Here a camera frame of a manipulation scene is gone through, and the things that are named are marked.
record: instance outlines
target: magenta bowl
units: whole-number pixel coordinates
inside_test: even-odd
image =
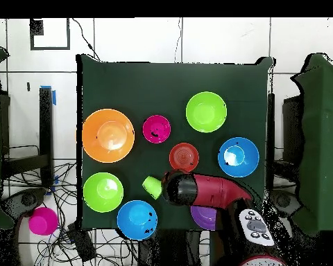
[[[169,121],[161,115],[152,115],[143,123],[143,135],[147,141],[158,144],[164,142],[170,135]]]
[[[47,207],[35,209],[28,219],[29,229],[36,235],[49,236],[54,233],[57,226],[58,216],[56,212]]]

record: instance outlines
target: table surface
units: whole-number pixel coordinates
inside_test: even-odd
[[[123,201],[109,213],[97,213],[83,201],[82,228],[116,229],[117,213],[130,200],[144,200],[154,207],[159,229],[201,229],[192,219],[189,206],[173,206],[163,197],[154,200],[142,187],[149,175],[161,178],[171,170],[169,152],[181,142],[196,147],[200,159],[195,173],[228,178],[219,168],[221,145],[234,136],[250,139],[258,147],[259,165],[254,173],[240,179],[260,196],[264,195],[266,148],[267,77],[273,60],[257,64],[152,64],[97,62],[82,55],[83,120],[103,108],[124,113],[135,129],[130,153],[115,163],[100,163],[83,151],[83,184],[97,172],[110,172],[123,184]],[[201,133],[187,122],[189,99],[201,91],[220,95],[227,105],[227,118],[217,131]],[[171,123],[171,135],[161,144],[149,143],[142,124],[160,114]]]

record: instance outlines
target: blue tape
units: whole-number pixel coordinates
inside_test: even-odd
[[[52,192],[55,192],[55,191],[56,191],[55,186],[52,186],[52,187],[51,187],[51,191],[52,191]],[[52,195],[51,192],[47,192],[47,193],[46,193],[46,196],[50,196],[50,195]]]
[[[54,91],[52,91],[52,103],[53,103],[53,105],[57,105],[57,100],[56,100],[56,93],[55,93],[56,91],[54,90]]]

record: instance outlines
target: black wire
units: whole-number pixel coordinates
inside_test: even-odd
[[[25,147],[36,147],[37,148],[37,153],[40,153],[40,149],[38,148],[37,145],[22,145],[22,146],[15,146],[15,147],[9,147],[9,149],[16,149],[16,148],[25,148]]]
[[[113,263],[114,266],[119,266],[118,263],[114,262],[113,260],[109,259],[108,257],[104,257],[104,256],[102,256],[101,254],[97,254],[97,256],[99,256],[99,258],[101,258],[97,266],[100,266],[100,262],[101,262],[102,260],[106,260],[106,261],[108,261],[108,262],[110,262],[110,263]]]
[[[71,19],[73,19],[79,25],[79,27],[81,29],[81,36],[86,41],[87,46],[92,50],[92,52],[95,53],[95,55],[97,56],[97,59],[99,59],[99,61],[101,61],[100,58],[98,57],[98,55],[96,54],[96,52],[94,51],[94,49],[92,48],[92,45],[85,39],[84,34],[83,34],[83,28],[81,27],[81,25],[79,24],[79,22],[77,20],[75,20],[74,18],[71,18]]]
[[[202,240],[200,240],[199,244],[201,244],[201,242],[204,240],[210,240],[210,238],[203,238]]]
[[[178,50],[179,40],[180,40],[180,38],[181,38],[180,20],[181,20],[181,17],[179,17],[179,22],[178,22],[178,27],[179,27],[179,30],[180,30],[180,36],[179,36],[179,38],[178,38],[178,41],[176,42],[176,48],[175,48],[175,53],[174,53],[174,63],[175,63],[175,61],[176,61],[176,51]]]

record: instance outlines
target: control button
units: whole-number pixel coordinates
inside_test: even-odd
[[[250,234],[253,238],[259,238],[260,235],[258,233],[251,233]]]
[[[266,233],[266,225],[260,220],[249,220],[247,223],[248,229],[258,233]]]
[[[265,240],[270,240],[270,237],[269,237],[266,233],[262,233],[262,237],[263,237]]]

